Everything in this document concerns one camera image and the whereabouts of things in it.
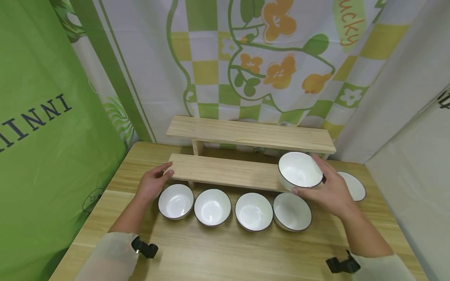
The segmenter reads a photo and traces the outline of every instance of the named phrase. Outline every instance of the checkered pattern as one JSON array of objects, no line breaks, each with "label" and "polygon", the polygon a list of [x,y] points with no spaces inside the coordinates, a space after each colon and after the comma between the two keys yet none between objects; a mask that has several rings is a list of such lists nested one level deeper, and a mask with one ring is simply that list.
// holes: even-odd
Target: checkered pattern
[{"label": "checkered pattern", "polygon": [[[186,97],[190,114],[319,127],[329,130],[333,139],[338,138],[413,19],[403,15],[405,18],[395,17],[391,24],[392,16],[377,16],[377,22],[366,31],[342,65],[336,66],[335,75],[318,94],[314,106],[282,112],[270,95],[247,100],[230,85],[228,64],[237,46],[231,40],[228,27],[228,4],[228,1],[218,0],[180,0],[175,12],[171,40],[175,55],[192,83]],[[384,2],[378,1],[376,8],[384,8]],[[236,148],[225,144],[220,147]]]}]

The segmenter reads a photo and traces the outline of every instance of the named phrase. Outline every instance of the white wall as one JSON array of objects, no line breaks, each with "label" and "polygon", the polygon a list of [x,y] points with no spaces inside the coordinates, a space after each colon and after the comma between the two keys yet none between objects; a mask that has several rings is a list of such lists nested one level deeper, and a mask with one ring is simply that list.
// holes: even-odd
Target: white wall
[{"label": "white wall", "polygon": [[450,278],[449,121],[434,101],[366,163],[430,281]]},{"label": "white wall", "polygon": [[342,131],[331,159],[365,163],[447,86],[449,15],[449,0],[427,1]]}]

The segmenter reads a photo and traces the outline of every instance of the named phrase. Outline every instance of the green curtain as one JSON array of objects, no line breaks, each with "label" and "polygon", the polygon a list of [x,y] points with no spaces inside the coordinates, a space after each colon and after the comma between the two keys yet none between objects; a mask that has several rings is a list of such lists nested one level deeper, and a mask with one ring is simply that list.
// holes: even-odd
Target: green curtain
[{"label": "green curtain", "polygon": [[126,148],[50,2],[0,26],[0,280],[48,280]]}]

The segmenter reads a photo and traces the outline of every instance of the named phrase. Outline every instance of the bowl rim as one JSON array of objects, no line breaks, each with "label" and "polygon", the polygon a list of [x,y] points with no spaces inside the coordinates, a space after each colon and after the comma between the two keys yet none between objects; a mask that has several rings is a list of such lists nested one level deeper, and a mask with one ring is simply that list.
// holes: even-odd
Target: bowl rim
[{"label": "bowl rim", "polygon": [[[280,194],[278,194],[278,195],[275,197],[275,199],[277,199],[277,197],[280,196],[280,195],[282,195],[282,194],[289,194],[289,193],[280,193]],[[285,228],[289,229],[289,230],[292,231],[292,232],[301,232],[301,231],[305,231],[305,230],[308,229],[308,228],[311,226],[311,224],[312,224],[312,210],[311,210],[311,206],[309,206],[308,202],[307,202],[305,199],[303,199],[303,198],[301,198],[301,197],[299,197],[299,198],[302,199],[302,200],[306,203],[306,205],[308,206],[308,209],[309,209],[309,211],[310,211],[310,213],[311,213],[311,221],[310,221],[310,223],[308,224],[308,226],[305,227],[304,229],[297,230],[297,229],[292,229],[292,228],[286,226],[286,225],[285,225],[284,223],[282,223],[282,222],[280,221],[280,219],[277,217],[277,215],[275,214],[275,208],[273,208],[273,209],[274,209],[274,217],[278,220],[278,222],[279,222],[280,224],[282,224]]]},{"label": "bowl rim", "polygon": [[[187,188],[191,191],[191,193],[192,193],[192,204],[191,204],[191,207],[189,208],[189,210],[188,210],[185,214],[183,214],[183,215],[181,215],[181,216],[179,216],[179,217],[176,217],[176,218],[169,218],[169,217],[165,216],[165,215],[161,212],[161,209],[159,208],[159,200],[161,199],[161,195],[162,195],[169,187],[174,186],[174,185],[183,185],[183,186],[187,187]],[[167,219],[179,219],[179,218],[182,218],[182,217],[188,215],[189,212],[190,212],[190,211],[192,210],[192,208],[194,207],[194,204],[195,204],[195,195],[194,195],[194,192],[192,191],[192,189],[191,189],[190,187],[188,187],[187,185],[182,184],[182,183],[175,183],[175,184],[169,185],[169,186],[166,187],[163,191],[161,191],[161,193],[159,194],[158,197],[159,197],[159,198],[158,198],[158,211],[159,211],[159,213],[160,213],[163,217],[165,217],[165,218],[167,218]]]},{"label": "bowl rim", "polygon": [[358,182],[360,182],[360,184],[363,186],[363,189],[364,189],[364,197],[363,197],[363,199],[361,199],[361,200],[353,200],[354,202],[361,202],[362,200],[364,200],[364,199],[367,197],[367,190],[365,189],[365,186],[363,185],[363,183],[362,183],[357,177],[355,177],[354,175],[352,175],[352,174],[350,174],[350,173],[343,172],[343,171],[337,171],[337,173],[348,174],[348,175],[350,175],[350,176],[356,178],[356,180],[357,180]]},{"label": "bowl rim", "polygon": [[287,154],[289,154],[289,153],[301,153],[301,154],[305,154],[305,155],[311,157],[311,155],[308,155],[308,154],[303,153],[303,152],[300,152],[300,151],[290,151],[290,152],[288,152],[288,153],[283,154],[283,156],[280,157],[280,159],[278,160],[278,164],[277,164],[277,167],[278,167],[278,173],[279,173],[279,174],[280,174],[280,175],[281,175],[288,183],[290,183],[290,184],[293,185],[293,186],[300,187],[300,188],[313,188],[313,187],[318,186],[321,182],[324,181],[325,175],[324,175],[324,173],[321,171],[321,172],[322,172],[322,178],[320,179],[320,181],[319,181],[318,183],[316,183],[316,184],[313,185],[313,186],[304,187],[304,186],[296,185],[296,184],[290,182],[290,181],[283,175],[283,173],[282,173],[281,170],[280,170],[280,161],[281,161],[281,159],[282,159],[285,155],[287,155]]},{"label": "bowl rim", "polygon": [[[213,190],[213,189],[217,189],[218,191],[223,192],[223,193],[228,197],[230,209],[229,209],[228,216],[224,219],[223,222],[221,222],[221,223],[219,223],[219,224],[209,225],[209,224],[203,223],[201,220],[198,219],[197,214],[195,213],[195,204],[197,203],[198,197],[199,197],[203,192],[208,191],[208,190]],[[205,189],[205,190],[203,190],[202,192],[200,192],[200,193],[197,195],[197,198],[195,199],[195,202],[194,202],[194,204],[192,204],[192,206],[194,207],[194,216],[195,216],[195,218],[197,219],[197,221],[200,222],[201,224],[203,224],[204,226],[207,226],[207,227],[216,227],[216,226],[219,226],[219,225],[223,224],[224,222],[226,222],[226,220],[228,220],[228,218],[231,216],[231,210],[232,210],[232,208],[233,208],[233,204],[231,204],[231,199],[230,199],[230,197],[228,196],[228,194],[226,194],[225,191],[220,190],[220,189],[218,189],[218,188],[209,188],[209,189]]]},{"label": "bowl rim", "polygon": [[[270,223],[269,223],[265,228],[263,228],[263,229],[261,229],[261,230],[252,230],[252,229],[249,229],[249,228],[246,228],[245,226],[243,226],[242,223],[239,221],[239,216],[238,216],[238,213],[236,212],[236,205],[238,204],[238,201],[241,199],[242,196],[244,196],[244,195],[246,195],[246,194],[250,194],[250,193],[258,194],[258,195],[261,195],[262,197],[264,197],[264,199],[266,199],[267,202],[269,202],[269,205],[270,205],[270,207],[271,207],[271,209],[272,209],[272,219],[270,220]],[[239,198],[236,200],[236,203],[235,203],[235,205],[234,205],[234,213],[236,214],[236,219],[237,219],[239,225],[240,225],[241,227],[245,228],[247,231],[250,231],[250,232],[260,232],[260,231],[266,230],[267,228],[269,228],[269,226],[270,226],[270,225],[272,224],[272,222],[274,221],[274,207],[272,206],[271,202],[270,202],[269,199],[267,199],[264,195],[259,194],[259,193],[256,193],[256,192],[247,192],[247,193],[244,193],[243,195],[239,196]]]}]

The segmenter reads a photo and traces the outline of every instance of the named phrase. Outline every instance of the wood grain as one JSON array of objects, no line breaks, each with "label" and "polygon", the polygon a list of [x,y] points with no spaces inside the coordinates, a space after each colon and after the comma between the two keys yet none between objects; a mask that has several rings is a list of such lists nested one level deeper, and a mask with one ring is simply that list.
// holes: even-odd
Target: wood grain
[{"label": "wood grain", "polygon": [[288,192],[278,180],[276,164],[176,153],[171,155],[170,161],[175,171],[173,179]]},{"label": "wood grain", "polygon": [[[192,147],[163,144],[135,144],[123,161],[107,190],[78,233],[51,280],[73,280],[96,243],[133,198],[142,174],[169,160],[172,153],[192,155]],[[204,155],[243,161],[277,163],[278,159],[251,153],[205,148]],[[359,203],[394,251],[418,281],[427,280],[416,257],[393,218],[366,167],[356,163],[329,161],[338,170],[357,177],[367,190]],[[226,192],[234,205],[248,190],[237,187],[197,184],[195,196],[208,188]],[[273,202],[278,192],[258,191]],[[191,213],[181,221],[170,221],[158,212],[158,204],[149,207],[141,237],[159,246],[153,260],[139,257],[130,280],[351,280],[348,274],[331,274],[325,260],[345,258],[348,244],[344,229],[336,217],[308,202],[312,224],[303,232],[281,230],[272,223],[259,233],[242,229],[234,213],[221,226],[207,228]]]},{"label": "wood grain", "polygon": [[167,136],[205,142],[333,154],[336,148],[324,129],[175,116]]},{"label": "wood grain", "polygon": [[203,155],[203,149],[205,148],[205,145],[203,142],[198,140],[192,140],[192,149],[194,151],[194,155]]}]

